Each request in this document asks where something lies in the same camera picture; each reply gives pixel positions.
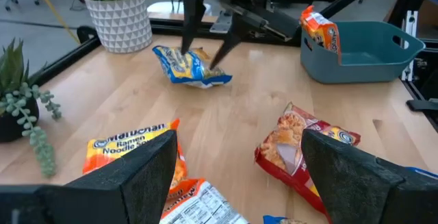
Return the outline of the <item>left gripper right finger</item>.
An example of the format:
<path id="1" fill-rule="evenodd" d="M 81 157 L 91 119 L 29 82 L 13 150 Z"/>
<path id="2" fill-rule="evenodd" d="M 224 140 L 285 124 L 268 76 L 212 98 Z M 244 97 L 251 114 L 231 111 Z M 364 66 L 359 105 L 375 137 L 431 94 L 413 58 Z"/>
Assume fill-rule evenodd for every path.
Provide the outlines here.
<path id="1" fill-rule="evenodd" d="M 301 148 L 331 224 L 438 224 L 438 180 L 310 129 Z"/>

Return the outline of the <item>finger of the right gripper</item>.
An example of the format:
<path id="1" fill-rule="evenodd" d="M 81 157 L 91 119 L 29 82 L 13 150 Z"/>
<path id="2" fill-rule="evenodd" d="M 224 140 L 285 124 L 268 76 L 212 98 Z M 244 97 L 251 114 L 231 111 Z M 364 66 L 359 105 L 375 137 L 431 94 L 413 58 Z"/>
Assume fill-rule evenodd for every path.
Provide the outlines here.
<path id="1" fill-rule="evenodd" d="M 215 69 L 227 54 L 241 43 L 243 37 L 249 33 L 251 28 L 252 25 L 249 23 L 247 16 L 234 14 L 232 16 L 231 27 L 224 38 L 223 44 L 209 65 L 209 69 Z"/>
<path id="2" fill-rule="evenodd" d="M 183 0 L 184 20 L 182 29 L 181 53 L 186 54 L 201 26 L 205 14 L 204 0 Z"/>

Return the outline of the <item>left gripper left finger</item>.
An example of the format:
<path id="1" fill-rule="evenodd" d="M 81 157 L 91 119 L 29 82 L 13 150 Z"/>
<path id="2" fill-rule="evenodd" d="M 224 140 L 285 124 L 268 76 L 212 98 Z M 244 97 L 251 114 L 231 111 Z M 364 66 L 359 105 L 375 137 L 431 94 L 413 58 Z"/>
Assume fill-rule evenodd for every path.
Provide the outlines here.
<path id="1" fill-rule="evenodd" d="M 158 224 L 176 155 L 169 130 L 63 186 L 0 185 L 0 224 Z"/>

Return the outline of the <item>orange Maruchan ramen pack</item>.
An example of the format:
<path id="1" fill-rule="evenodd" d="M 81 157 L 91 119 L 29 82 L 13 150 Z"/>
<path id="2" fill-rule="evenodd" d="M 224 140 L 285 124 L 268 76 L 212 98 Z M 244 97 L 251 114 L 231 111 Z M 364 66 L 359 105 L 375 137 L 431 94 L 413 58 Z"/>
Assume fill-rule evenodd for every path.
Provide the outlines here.
<path id="1" fill-rule="evenodd" d="M 205 179 L 183 180 L 169 197 L 159 224 L 249 224 Z"/>
<path id="2" fill-rule="evenodd" d="M 107 138 L 89 140 L 82 173 L 85 175 L 97 170 L 168 130 L 177 130 L 179 123 L 180 120 L 175 119 L 168 123 L 122 132 Z M 187 174 L 185 158 L 178 142 L 175 172 L 170 185 L 168 200 L 176 199 L 186 191 L 183 181 L 186 179 Z"/>

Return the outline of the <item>blue Maruchan ramen pack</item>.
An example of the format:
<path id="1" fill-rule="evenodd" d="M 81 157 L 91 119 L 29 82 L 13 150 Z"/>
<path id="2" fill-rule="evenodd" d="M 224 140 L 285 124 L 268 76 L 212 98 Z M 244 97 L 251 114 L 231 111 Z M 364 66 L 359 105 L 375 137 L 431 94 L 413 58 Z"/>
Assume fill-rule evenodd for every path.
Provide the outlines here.
<path id="1" fill-rule="evenodd" d="M 263 224 L 307 224 L 307 223 L 295 219 L 290 219 L 284 216 L 264 215 Z"/>
<path id="2" fill-rule="evenodd" d="M 410 167 L 410 166 L 407 166 L 406 169 L 409 169 L 410 171 L 416 172 L 416 173 L 418 173 L 420 175 L 424 175 L 424 176 L 427 176 L 427 177 L 430 177 L 430 178 L 438 180 L 438 175 L 437 174 L 431 173 L 431 172 L 426 171 L 424 169 L 419 169 L 419 168 Z"/>
<path id="3" fill-rule="evenodd" d="M 203 48 L 192 48 L 181 54 L 178 47 L 153 47 L 153 53 L 159 59 L 164 74 L 173 84 L 186 84 L 197 88 L 211 88 L 229 83 L 232 75 L 221 68 L 209 69 L 212 61 Z"/>

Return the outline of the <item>red Maruchan ramen pack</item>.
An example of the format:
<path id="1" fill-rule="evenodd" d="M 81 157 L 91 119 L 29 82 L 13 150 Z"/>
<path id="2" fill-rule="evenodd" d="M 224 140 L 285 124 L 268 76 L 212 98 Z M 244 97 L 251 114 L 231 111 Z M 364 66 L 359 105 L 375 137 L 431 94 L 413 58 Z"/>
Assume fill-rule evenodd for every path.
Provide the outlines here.
<path id="1" fill-rule="evenodd" d="M 321 47 L 337 54 L 338 63 L 342 61 L 339 30 L 335 23 L 323 17 L 309 5 L 300 15 L 300 24 L 308 35 Z"/>
<path id="2" fill-rule="evenodd" d="M 331 125 L 288 103 L 274 130 L 256 148 L 255 161 L 265 172 L 292 187 L 317 211 L 326 214 L 302 155 L 302 133 L 307 128 L 352 146 L 361 141 L 359 134 Z"/>

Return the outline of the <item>white rounded tabletop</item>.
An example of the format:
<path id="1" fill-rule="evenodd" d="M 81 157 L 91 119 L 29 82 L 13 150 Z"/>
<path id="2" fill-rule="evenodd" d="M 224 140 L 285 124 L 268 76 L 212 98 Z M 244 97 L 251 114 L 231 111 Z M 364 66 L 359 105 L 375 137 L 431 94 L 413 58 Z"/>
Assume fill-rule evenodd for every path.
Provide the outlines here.
<path id="1" fill-rule="evenodd" d="M 160 1 L 148 6 L 148 12 L 184 14 L 182 1 Z"/>

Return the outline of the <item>plant in white patterned pot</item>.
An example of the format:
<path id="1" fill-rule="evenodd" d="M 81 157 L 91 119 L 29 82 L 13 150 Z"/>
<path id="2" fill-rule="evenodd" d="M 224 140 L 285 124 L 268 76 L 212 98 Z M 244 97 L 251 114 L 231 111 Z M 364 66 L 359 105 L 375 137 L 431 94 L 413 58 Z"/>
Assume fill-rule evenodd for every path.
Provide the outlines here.
<path id="1" fill-rule="evenodd" d="M 146 0 L 85 0 L 101 44 L 111 53 L 133 53 L 152 42 Z"/>

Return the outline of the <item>black table clamp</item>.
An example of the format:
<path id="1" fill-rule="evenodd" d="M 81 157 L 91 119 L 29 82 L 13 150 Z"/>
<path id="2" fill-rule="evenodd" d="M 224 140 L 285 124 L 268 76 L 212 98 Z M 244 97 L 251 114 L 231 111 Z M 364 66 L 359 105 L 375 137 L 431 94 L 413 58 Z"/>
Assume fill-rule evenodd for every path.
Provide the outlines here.
<path id="1" fill-rule="evenodd" d="M 438 99 L 408 100 L 406 105 L 413 112 L 438 111 Z"/>

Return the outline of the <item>trailing succulent in black pot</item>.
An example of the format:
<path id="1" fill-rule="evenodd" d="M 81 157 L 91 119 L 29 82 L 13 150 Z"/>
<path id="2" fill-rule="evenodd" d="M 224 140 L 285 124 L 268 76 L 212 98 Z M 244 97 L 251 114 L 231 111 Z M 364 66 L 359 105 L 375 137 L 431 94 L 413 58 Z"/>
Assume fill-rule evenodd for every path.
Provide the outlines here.
<path id="1" fill-rule="evenodd" d="M 62 112 L 60 104 L 53 101 L 54 94 L 37 85 L 44 69 L 29 74 L 23 44 L 23 40 L 14 39 L 0 51 L 0 142 L 27 137 L 41 174 L 52 177 L 57 170 L 55 154 L 47 133 L 38 125 L 38 103 L 45 106 L 54 120 L 60 119 Z"/>

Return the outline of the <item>teal plastic bin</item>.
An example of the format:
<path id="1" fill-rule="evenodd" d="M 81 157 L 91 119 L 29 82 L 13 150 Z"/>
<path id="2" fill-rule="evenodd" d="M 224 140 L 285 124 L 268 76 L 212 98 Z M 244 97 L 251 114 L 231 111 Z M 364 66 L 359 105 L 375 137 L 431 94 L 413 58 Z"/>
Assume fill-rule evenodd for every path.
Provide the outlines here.
<path id="1" fill-rule="evenodd" d="M 301 64 L 310 77 L 323 84 L 390 82 L 425 48 L 421 40 L 389 23 L 344 21 L 337 27 L 340 54 L 302 32 Z"/>

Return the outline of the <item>silver frame bracket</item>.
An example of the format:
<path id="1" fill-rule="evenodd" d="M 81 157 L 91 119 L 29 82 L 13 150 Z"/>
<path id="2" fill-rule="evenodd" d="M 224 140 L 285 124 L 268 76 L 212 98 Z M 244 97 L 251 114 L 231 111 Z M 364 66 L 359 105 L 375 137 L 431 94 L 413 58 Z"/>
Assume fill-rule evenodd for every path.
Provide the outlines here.
<path id="1" fill-rule="evenodd" d="M 232 24 L 232 13 L 221 11 L 216 21 L 210 27 L 209 31 L 215 34 L 226 34 Z"/>

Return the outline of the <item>silver aluminium post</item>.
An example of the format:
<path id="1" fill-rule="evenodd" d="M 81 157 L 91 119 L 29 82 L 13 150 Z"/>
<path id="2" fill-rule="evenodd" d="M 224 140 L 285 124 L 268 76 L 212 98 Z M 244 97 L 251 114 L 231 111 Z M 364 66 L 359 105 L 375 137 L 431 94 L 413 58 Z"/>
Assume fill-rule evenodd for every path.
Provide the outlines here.
<path id="1" fill-rule="evenodd" d="M 417 36 L 417 10 L 408 10 L 405 19 L 403 20 L 403 30 L 407 34 L 416 37 Z M 411 82 L 413 80 L 413 63 L 411 60 L 409 65 L 403 70 L 401 80 L 405 82 Z"/>

